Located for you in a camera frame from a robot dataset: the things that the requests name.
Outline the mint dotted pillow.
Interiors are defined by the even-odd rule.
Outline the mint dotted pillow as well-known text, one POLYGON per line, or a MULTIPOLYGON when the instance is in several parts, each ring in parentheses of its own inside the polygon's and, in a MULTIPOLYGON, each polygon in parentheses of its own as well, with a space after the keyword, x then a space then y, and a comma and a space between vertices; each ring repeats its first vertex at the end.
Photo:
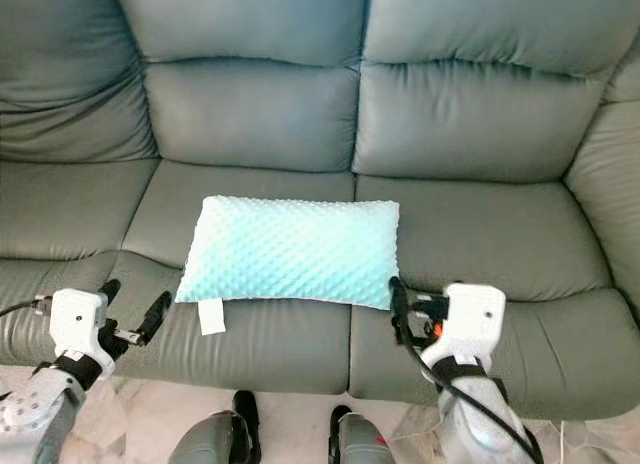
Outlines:
POLYGON ((401 204, 211 195, 201 199, 177 303, 306 300, 390 308, 401 204))

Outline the grey-green leather sofa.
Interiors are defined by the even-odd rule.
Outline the grey-green leather sofa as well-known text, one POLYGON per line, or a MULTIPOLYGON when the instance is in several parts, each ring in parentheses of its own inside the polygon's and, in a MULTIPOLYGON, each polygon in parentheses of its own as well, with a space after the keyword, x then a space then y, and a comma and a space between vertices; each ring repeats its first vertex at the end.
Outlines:
POLYGON ((399 204, 536 419, 640 406, 640 0, 1 0, 0 292, 177 289, 211 195, 399 204))

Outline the grey left robot leg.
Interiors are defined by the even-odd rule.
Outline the grey left robot leg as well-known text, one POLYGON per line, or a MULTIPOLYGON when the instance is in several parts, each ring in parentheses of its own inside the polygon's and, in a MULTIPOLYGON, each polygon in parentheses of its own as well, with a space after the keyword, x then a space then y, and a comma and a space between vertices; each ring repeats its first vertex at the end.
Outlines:
POLYGON ((211 414, 184 433, 168 464, 261 464, 259 424, 255 395, 236 391, 232 409, 211 414))

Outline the grey robot leg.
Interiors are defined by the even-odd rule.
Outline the grey robot leg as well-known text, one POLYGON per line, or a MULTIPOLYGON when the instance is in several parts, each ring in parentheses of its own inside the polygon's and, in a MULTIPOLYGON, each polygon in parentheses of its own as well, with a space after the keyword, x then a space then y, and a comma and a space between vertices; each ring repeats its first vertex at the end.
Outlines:
POLYGON ((255 395, 236 391, 232 409, 211 414, 184 433, 168 464, 261 464, 259 424, 255 395))
POLYGON ((371 420, 339 405, 330 417, 328 464, 396 464, 396 459, 371 420))

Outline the grey right robot leg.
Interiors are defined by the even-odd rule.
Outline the grey right robot leg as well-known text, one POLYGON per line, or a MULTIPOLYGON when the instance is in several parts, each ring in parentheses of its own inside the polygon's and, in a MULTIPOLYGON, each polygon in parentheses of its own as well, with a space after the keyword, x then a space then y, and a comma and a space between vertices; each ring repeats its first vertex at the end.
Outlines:
POLYGON ((371 420, 339 405, 330 417, 328 464, 396 464, 396 459, 371 420))

